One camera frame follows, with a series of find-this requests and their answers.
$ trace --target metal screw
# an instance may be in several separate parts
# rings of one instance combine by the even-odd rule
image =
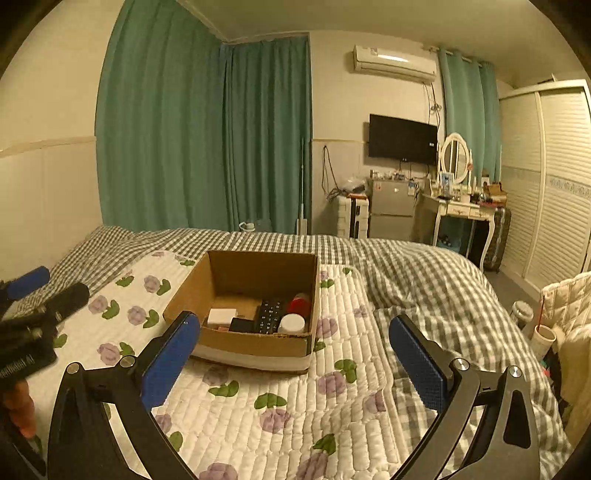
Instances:
[[[453,361],[453,366],[456,367],[458,370],[465,372],[470,368],[470,363],[468,363],[468,360],[464,360],[463,358],[456,358]]]
[[[66,372],[72,375],[77,373],[79,369],[80,365],[74,362],[73,364],[68,365],[68,368],[66,368]]]
[[[121,365],[123,368],[132,367],[132,366],[134,366],[134,363],[135,363],[135,357],[131,356],[131,355],[127,355],[119,361],[119,365]]]
[[[515,378],[519,378],[521,376],[521,369],[515,365],[511,365],[509,367],[509,375]]]

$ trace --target white mirror frame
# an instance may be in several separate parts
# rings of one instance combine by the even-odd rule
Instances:
[[[448,172],[446,170],[445,167],[445,151],[446,148],[452,144],[452,142],[456,141],[459,145],[460,148],[464,149],[464,152],[466,154],[466,168],[464,170],[464,172],[461,175],[458,175],[457,172]],[[441,149],[439,150],[439,166],[438,166],[438,171],[442,171],[445,173],[453,173],[455,175],[454,184],[458,184],[458,183],[462,183],[466,177],[468,177],[468,187],[471,186],[472,183],[472,169],[469,167],[469,165],[472,165],[472,150],[468,149],[468,145],[466,145],[466,141],[462,138],[462,136],[458,133],[452,133],[449,134],[447,136],[447,138],[445,139],[445,142],[443,143],[443,145],[441,146]]]

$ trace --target air conditioner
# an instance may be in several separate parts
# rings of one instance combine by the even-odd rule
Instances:
[[[437,76],[435,60],[382,48],[355,45],[353,60],[355,71],[361,73],[391,75],[422,83],[431,83]]]

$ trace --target hand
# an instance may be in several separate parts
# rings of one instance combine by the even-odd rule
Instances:
[[[9,410],[10,419],[20,429],[22,435],[31,439],[37,434],[35,405],[29,395],[26,380],[17,383],[10,391],[2,393],[2,403]]]

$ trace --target green curtain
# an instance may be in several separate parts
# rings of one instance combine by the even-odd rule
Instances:
[[[293,233],[311,205],[311,72],[308,36],[227,46],[224,140],[236,221]]]
[[[104,222],[293,232],[310,112],[307,37],[227,46],[175,0],[126,0],[96,107]]]
[[[106,224],[228,229],[220,45],[175,1],[124,3],[96,107]]]
[[[439,50],[445,96],[446,133],[459,133],[472,150],[474,175],[480,182],[483,168],[491,178],[501,176],[501,119],[493,65],[469,62],[462,54]]]

